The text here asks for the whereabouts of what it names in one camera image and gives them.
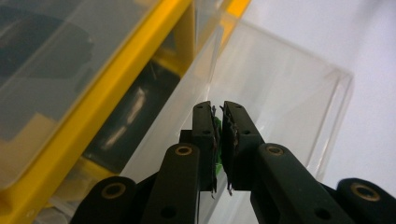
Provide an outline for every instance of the clear plastic panel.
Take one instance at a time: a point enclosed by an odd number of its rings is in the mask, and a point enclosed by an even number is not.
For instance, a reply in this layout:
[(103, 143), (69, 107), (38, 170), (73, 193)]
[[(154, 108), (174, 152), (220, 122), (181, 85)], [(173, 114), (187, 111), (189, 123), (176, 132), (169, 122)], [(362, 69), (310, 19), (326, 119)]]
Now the clear plastic panel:
[[(322, 176), (351, 91), (352, 76), (304, 50), (239, 22), (218, 59), (208, 99), (243, 105), (266, 142), (289, 148)], [(219, 190), (208, 223), (257, 223), (249, 192)]]
[(207, 99), (221, 34), (219, 28), (207, 41), (120, 175), (138, 183), (158, 172), (180, 130), (191, 128), (192, 107)]
[(0, 3), (0, 189), (19, 178), (157, 2)]

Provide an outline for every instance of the white surface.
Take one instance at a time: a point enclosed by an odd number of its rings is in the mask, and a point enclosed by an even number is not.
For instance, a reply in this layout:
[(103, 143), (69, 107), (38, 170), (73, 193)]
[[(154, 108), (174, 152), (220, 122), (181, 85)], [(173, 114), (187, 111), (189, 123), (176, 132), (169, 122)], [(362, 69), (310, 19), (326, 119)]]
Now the white surface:
[(323, 182), (359, 177), (396, 196), (396, 1), (252, 0), (244, 20), (354, 74)]

